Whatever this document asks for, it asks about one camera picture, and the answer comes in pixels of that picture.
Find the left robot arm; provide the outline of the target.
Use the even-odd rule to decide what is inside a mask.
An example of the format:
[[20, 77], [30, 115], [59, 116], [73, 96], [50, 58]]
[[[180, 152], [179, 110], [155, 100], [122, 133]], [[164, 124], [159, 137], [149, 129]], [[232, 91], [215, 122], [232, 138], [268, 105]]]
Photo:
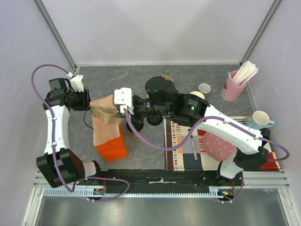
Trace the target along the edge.
[[103, 181], [99, 164], [96, 161], [84, 163], [69, 145], [70, 110], [86, 111], [91, 101], [89, 90], [83, 86], [82, 80], [82, 75], [50, 80], [50, 91], [43, 102], [48, 120], [48, 137], [44, 154], [36, 159], [36, 164], [52, 188], [84, 178], [93, 185]]

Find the black plastic coffee lid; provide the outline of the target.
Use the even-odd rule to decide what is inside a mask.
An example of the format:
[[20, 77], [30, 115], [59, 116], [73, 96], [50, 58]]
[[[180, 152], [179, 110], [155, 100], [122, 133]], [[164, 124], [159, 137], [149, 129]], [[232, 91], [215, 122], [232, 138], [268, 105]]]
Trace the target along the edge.
[[133, 132], [132, 127], [135, 128], [138, 132], [140, 132], [143, 127], [144, 127], [144, 120], [139, 119], [139, 120], [131, 120], [132, 126], [129, 125], [129, 122], [127, 122], [126, 127], [127, 130], [130, 132]]

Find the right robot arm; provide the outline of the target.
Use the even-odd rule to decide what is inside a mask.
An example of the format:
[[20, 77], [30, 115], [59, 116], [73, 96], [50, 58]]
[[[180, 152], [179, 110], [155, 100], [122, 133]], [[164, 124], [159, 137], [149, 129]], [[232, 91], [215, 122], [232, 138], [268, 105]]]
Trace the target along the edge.
[[163, 151], [176, 150], [189, 140], [195, 129], [209, 132], [231, 143], [235, 151], [220, 162], [215, 174], [216, 182], [223, 186], [239, 172], [255, 171], [268, 161], [269, 152], [264, 148], [267, 136], [264, 132], [233, 120], [195, 94], [179, 93], [174, 83], [162, 76], [149, 79], [145, 90], [147, 98], [134, 95], [131, 88], [114, 90], [113, 104], [117, 108], [117, 117], [126, 118], [130, 131], [138, 135], [144, 119], [157, 126], [164, 116], [180, 126], [190, 128], [187, 137], [174, 148], [156, 146], [139, 136], [149, 146]]

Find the orange paper bag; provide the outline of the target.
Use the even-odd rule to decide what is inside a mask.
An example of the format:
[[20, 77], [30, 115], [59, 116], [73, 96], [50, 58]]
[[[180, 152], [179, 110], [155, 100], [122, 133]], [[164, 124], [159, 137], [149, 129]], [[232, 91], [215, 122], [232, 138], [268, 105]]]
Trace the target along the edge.
[[[93, 100], [89, 104], [90, 108], [91, 106], [114, 108], [113, 95]], [[94, 147], [106, 162], [113, 162], [128, 157], [121, 124], [106, 125], [103, 121], [92, 115], [92, 128], [94, 129]]]

